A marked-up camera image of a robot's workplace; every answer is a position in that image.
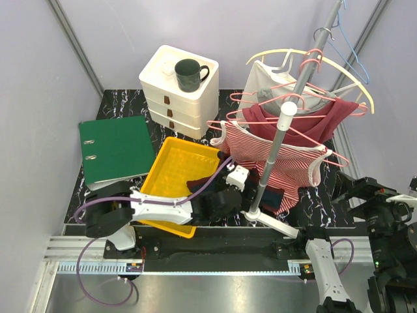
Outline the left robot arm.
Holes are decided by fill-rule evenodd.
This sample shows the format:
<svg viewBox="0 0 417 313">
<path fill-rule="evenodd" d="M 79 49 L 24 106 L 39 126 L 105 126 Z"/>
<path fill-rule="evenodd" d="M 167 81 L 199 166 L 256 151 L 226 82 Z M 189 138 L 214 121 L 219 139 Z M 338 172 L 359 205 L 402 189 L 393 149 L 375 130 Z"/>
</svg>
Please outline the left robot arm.
<svg viewBox="0 0 417 313">
<path fill-rule="evenodd" d="M 127 193 L 126 183 L 97 190 L 82 207 L 88 238 L 106 238 L 126 258 L 136 257 L 141 249 L 133 221 L 172 222 L 178 225 L 208 226 L 221 219 L 248 211 L 255 188 L 242 190 L 220 183 L 214 190 L 189 197 L 166 198 L 141 192 Z"/>
</svg>

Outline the red white striped tank top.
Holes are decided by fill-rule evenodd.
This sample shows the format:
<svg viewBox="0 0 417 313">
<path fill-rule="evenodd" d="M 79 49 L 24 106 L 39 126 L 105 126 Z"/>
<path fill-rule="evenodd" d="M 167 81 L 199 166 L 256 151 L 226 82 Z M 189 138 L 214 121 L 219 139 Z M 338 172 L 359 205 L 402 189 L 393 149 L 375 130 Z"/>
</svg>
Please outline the red white striped tank top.
<svg viewBox="0 0 417 313">
<path fill-rule="evenodd" d="M 221 121 L 220 125 L 221 136 L 211 139 L 211 146 L 231 155 L 242 167 L 257 170 L 262 175 L 272 141 L 251 134 L 235 121 Z M 271 211 L 276 215 L 289 211 L 299 201 L 299 188 L 319 185 L 321 164 L 331 154 L 332 150 L 325 145 L 297 147 L 283 143 L 267 184 L 268 187 L 282 189 L 283 198 L 280 206 Z"/>
</svg>

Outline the light blue wire hanger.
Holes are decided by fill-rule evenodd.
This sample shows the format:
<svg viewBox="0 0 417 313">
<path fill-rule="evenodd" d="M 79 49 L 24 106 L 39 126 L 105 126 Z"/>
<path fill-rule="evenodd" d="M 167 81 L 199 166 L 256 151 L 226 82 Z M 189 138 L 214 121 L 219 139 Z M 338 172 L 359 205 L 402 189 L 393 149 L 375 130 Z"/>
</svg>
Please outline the light blue wire hanger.
<svg viewBox="0 0 417 313">
<path fill-rule="evenodd" d="M 349 61 L 346 57 L 344 57 L 339 50 L 332 44 L 332 41 L 335 41 L 335 38 L 332 35 L 332 30 L 333 29 L 339 29 L 345 43 L 348 45 L 353 60 Z M 338 12 L 336 14 L 336 22 L 333 23 L 330 28 L 326 28 L 326 32 L 329 34 L 330 40 L 326 40 L 330 46 L 336 51 L 336 53 L 342 58 L 342 60 L 345 62 L 345 64 L 348 66 L 349 69 L 353 70 L 353 72 L 356 74 L 357 78 L 365 83 L 366 85 L 368 85 L 370 83 L 370 77 L 369 74 L 365 68 L 365 66 L 360 62 L 359 56 L 358 56 L 358 52 L 356 51 L 356 49 L 354 48 L 354 46 L 352 45 L 351 41 L 349 40 L 344 28 L 343 28 L 343 22 L 341 21 L 341 13 L 340 13 L 340 9 L 338 9 Z M 353 61 L 355 61 L 355 63 L 359 66 L 359 68 L 362 70 L 364 75 L 361 75 L 359 73 L 359 71 L 357 71 L 354 67 L 353 67 Z"/>
</svg>

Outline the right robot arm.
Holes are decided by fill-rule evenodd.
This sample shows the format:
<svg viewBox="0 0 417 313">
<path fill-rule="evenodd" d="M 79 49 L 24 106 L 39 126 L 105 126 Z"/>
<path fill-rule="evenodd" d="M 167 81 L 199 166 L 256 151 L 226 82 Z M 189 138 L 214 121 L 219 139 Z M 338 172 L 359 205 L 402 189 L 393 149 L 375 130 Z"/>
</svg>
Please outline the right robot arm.
<svg viewBox="0 0 417 313">
<path fill-rule="evenodd" d="M 416 178 L 409 191 L 401 194 L 383 186 L 376 179 L 352 178 L 339 173 L 333 203 L 348 204 L 353 198 L 361 201 L 349 210 L 365 222 L 362 237 L 331 239 L 326 230 L 306 228 L 304 237 L 296 242 L 299 256 L 310 260 L 319 290 L 317 312 L 357 312 L 346 292 L 338 268 L 338 243 L 351 247 L 350 261 L 373 264 L 367 280 L 366 312 L 416 311 Z"/>
</svg>

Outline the navy tank top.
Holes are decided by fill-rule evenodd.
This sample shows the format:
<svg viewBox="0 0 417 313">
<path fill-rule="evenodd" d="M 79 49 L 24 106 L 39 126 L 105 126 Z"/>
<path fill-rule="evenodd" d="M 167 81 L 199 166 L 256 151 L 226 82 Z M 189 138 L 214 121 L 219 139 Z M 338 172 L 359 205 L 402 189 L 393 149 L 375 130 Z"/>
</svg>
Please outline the navy tank top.
<svg viewBox="0 0 417 313">
<path fill-rule="evenodd" d="M 210 184 L 204 189 L 204 192 L 218 192 L 222 190 L 223 186 L 226 186 L 225 177 L 227 170 L 224 168 Z M 206 182 L 208 182 L 210 177 L 203 177 L 197 180 L 187 181 L 186 186 L 188 190 L 195 194 Z M 255 169 L 249 171 L 249 176 L 245 182 L 245 186 L 250 188 L 257 188 L 259 182 L 259 174 Z M 267 186 L 263 197 L 261 198 L 260 208 L 270 211 L 271 213 L 277 213 L 280 208 L 281 201 L 284 195 L 284 190 L 280 188 L 274 188 Z"/>
</svg>

